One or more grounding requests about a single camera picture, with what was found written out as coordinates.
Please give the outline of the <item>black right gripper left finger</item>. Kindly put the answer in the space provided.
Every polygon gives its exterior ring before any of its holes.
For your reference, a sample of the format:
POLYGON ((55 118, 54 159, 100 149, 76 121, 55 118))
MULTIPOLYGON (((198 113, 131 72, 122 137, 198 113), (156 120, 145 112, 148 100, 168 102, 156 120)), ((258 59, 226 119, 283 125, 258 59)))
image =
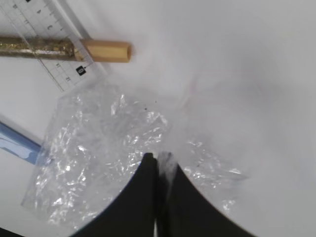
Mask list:
POLYGON ((156 217, 157 160, 145 153, 120 194, 74 237, 152 237, 156 217))

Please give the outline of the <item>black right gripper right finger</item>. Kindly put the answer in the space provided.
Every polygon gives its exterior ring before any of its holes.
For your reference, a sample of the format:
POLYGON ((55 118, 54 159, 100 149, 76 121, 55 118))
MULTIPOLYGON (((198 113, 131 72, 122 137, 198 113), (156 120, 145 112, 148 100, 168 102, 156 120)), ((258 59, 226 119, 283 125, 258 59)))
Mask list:
POLYGON ((195 188, 170 152, 157 158, 156 225, 159 237, 250 237, 195 188))

